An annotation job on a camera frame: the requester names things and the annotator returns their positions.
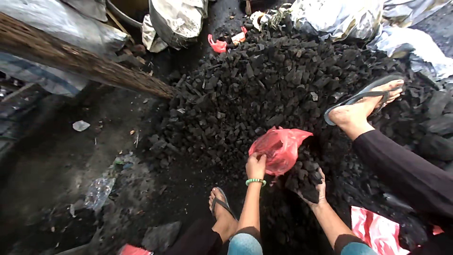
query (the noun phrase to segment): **flip-flop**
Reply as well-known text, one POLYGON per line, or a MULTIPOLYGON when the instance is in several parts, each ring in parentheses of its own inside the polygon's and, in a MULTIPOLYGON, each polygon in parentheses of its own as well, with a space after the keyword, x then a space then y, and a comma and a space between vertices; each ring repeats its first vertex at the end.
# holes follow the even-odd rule
POLYGON ((214 197, 214 199, 212 200, 212 216, 214 216, 214 218, 216 217, 215 215, 215 208, 216 208, 216 204, 219 204, 220 206, 222 206, 223 208, 225 208, 232 216, 235 220, 237 220, 236 216, 234 216, 234 213, 233 211, 231 211, 231 208, 230 206, 228 205, 228 200, 227 200, 227 197, 225 195, 225 193, 223 192, 223 190, 219 187, 216 187, 216 189, 218 189, 220 191, 220 193, 223 195, 223 197, 225 198, 225 202, 223 202, 222 200, 218 199, 216 196, 214 197))
POLYGON ((353 95, 348 100, 345 100, 345 101, 329 108, 324 113, 324 120, 326 120, 327 124, 329 124, 331 126, 336 126, 336 124, 333 123, 329 119, 330 111, 332 111, 333 109, 335 109, 339 106, 354 104, 355 102, 359 101, 360 99, 362 99, 364 97, 380 97, 380 96, 382 96, 382 99, 379 102, 379 104, 380 104, 379 108, 375 109, 371 115, 379 112, 385 106, 385 102, 387 102, 387 100, 389 99, 390 92, 403 88, 404 84, 397 86, 393 89, 386 90, 386 91, 370 91, 370 90, 372 90, 373 88, 379 87, 381 85, 387 84, 393 80, 403 80, 403 79, 404 79, 404 76, 402 74, 390 74, 390 75, 387 75, 385 77, 382 77, 382 78, 376 80, 375 82, 372 82, 371 84, 367 85, 364 89, 362 89, 361 91, 359 91, 358 93, 353 95))

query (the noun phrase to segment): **green bracelet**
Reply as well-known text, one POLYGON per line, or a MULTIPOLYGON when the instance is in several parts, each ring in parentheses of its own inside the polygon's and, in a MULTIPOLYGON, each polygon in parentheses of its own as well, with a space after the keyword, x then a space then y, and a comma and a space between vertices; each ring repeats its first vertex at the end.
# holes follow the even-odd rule
POLYGON ((265 181, 265 180, 261 180, 261 179, 248 179, 248 180, 246 181, 246 185, 249 186, 249 184, 250 184, 251 182, 261 182, 261 183, 263 184, 262 187, 266 186, 266 181, 265 181))

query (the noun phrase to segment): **bare foot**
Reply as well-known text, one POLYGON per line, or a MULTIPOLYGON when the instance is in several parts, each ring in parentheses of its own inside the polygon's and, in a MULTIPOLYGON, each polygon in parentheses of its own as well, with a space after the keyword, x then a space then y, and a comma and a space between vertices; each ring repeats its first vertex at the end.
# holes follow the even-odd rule
MULTIPOLYGON (((209 210, 212 211, 212 201, 214 198, 225 202, 225 197, 220 193, 218 188, 213 188, 209 196, 209 210)), ((212 227, 212 230, 219 233, 222 238, 222 242, 225 243, 230 237, 232 237, 237 230, 237 220, 234 219, 233 215, 227 211, 223 206, 216 204, 214 215, 217 222, 212 227)))
MULTIPOLYGON (((379 87, 373 88, 371 91, 388 91, 395 87, 398 87, 404 83, 403 80, 394 80, 379 87)), ((393 102, 400 95, 402 89, 397 89, 390 92, 389 99, 387 102, 384 102, 384 106, 393 102)), ((339 106, 329 112, 329 119, 337 124, 341 129, 342 126, 348 125, 351 123, 361 123, 366 122, 366 118, 373 112, 375 108, 380 107, 380 97, 365 97, 360 99, 354 104, 339 106)))

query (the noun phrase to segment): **dirty hand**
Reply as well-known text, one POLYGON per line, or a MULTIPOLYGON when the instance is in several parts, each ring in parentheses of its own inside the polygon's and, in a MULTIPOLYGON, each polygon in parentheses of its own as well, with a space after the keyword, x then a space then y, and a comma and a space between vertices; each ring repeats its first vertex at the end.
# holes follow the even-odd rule
POLYGON ((312 202, 306 200, 304 198, 304 196, 302 195, 302 193, 300 191, 297 191, 297 195, 299 195, 299 197, 302 198, 302 200, 304 200, 305 203, 307 203, 311 209, 313 209, 321 204, 327 203, 327 200, 326 200, 326 176, 324 175, 321 168, 318 168, 318 171, 321 174, 321 180, 323 181, 322 184, 316 185, 316 189, 319 191, 319 203, 318 204, 315 204, 315 203, 312 203, 312 202))
POLYGON ((247 177, 249 179, 263 179, 266 170, 266 155, 253 153, 246 164, 247 177))

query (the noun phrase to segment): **red plastic bag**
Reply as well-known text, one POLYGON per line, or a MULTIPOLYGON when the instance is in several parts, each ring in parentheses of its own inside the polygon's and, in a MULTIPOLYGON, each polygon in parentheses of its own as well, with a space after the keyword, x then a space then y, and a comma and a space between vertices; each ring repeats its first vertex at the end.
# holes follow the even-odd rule
POLYGON ((398 235, 400 225, 372 211, 351 206, 351 225, 354 234, 379 255, 406 255, 398 235))
POLYGON ((212 40, 212 34, 207 35, 207 41, 209 42, 209 44, 211 45, 211 47, 214 49, 215 52, 223 53, 223 52, 227 51, 227 45, 228 45, 227 42, 222 42, 222 41, 217 40, 214 43, 214 40, 212 40))
POLYGON ((266 173, 279 176, 294 166, 298 157, 297 149, 305 138, 312 135, 300 129, 272 127, 252 144, 249 156, 255 152, 266 154, 266 173))

